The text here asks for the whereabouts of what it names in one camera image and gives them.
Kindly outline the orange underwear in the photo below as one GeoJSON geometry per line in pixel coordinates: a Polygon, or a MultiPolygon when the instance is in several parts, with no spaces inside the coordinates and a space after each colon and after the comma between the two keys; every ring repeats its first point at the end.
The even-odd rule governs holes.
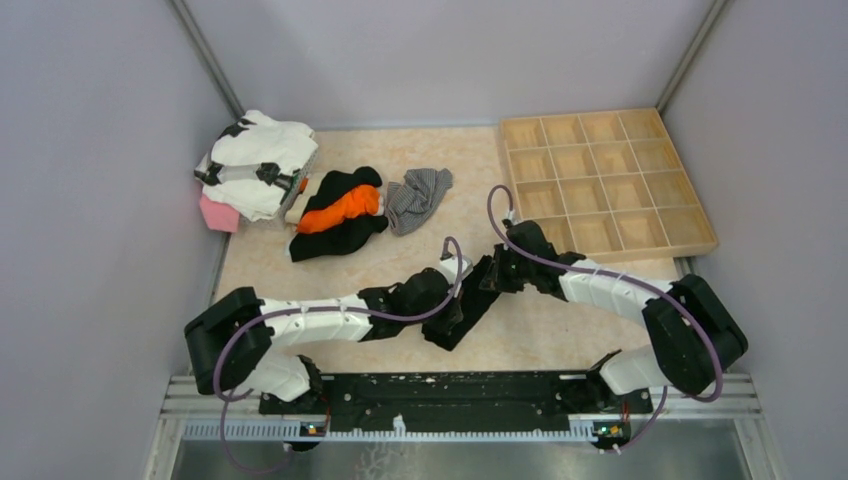
{"type": "Polygon", "coordinates": [[[380,216],[384,214],[384,205],[383,197],[376,187],[359,185],[330,206],[306,212],[297,223],[296,232],[321,233],[363,215],[380,216]]]}

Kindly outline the black boxer underwear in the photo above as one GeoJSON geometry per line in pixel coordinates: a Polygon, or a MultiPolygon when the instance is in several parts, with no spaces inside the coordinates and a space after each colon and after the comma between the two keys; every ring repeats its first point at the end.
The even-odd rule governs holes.
{"type": "Polygon", "coordinates": [[[462,313],[462,319],[460,321],[455,323],[446,332],[438,331],[433,322],[422,325],[422,333],[426,341],[444,350],[453,351],[461,340],[482,319],[500,296],[499,292],[481,288],[481,283],[490,270],[492,263],[492,256],[482,256],[471,272],[463,279],[461,293],[458,297],[459,310],[462,313]]]}

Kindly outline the grey striped underwear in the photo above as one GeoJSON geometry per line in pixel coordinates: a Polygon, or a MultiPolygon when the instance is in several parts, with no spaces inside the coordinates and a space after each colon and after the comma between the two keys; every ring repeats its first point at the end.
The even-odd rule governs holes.
{"type": "Polygon", "coordinates": [[[405,172],[402,182],[389,182],[385,215],[391,232],[405,236],[419,229],[435,213],[453,180],[447,168],[415,168],[405,172]]]}

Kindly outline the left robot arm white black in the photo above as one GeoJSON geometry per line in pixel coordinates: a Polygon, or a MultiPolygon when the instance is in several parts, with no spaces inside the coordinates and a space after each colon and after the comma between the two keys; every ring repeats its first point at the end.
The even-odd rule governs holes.
{"type": "Polygon", "coordinates": [[[184,337],[201,395],[232,396],[243,386],[270,394],[297,413],[319,404],[322,380],[303,355],[272,353],[323,341],[368,342],[398,336],[405,328],[457,323],[462,281],[473,263],[452,254],[407,281],[325,300],[281,301],[239,287],[190,321],[184,337]]]}

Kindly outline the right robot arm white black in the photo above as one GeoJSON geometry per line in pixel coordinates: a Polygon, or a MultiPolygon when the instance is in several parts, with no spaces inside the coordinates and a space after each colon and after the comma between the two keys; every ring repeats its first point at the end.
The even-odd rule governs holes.
{"type": "Polygon", "coordinates": [[[587,256],[559,253],[534,221],[498,229],[496,272],[507,290],[534,285],[541,293],[615,314],[642,327],[649,343],[601,361],[586,385],[589,404],[612,412],[627,393],[671,386],[711,401],[719,376],[749,348],[730,312],[695,274],[657,281],[615,271],[587,256]]]}

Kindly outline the wooden compartment tray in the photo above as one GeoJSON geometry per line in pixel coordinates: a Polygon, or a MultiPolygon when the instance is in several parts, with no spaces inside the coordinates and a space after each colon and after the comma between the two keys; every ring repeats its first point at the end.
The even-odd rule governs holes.
{"type": "Polygon", "coordinates": [[[706,255],[718,240],[654,108],[504,118],[522,220],[600,263],[706,255]]]}

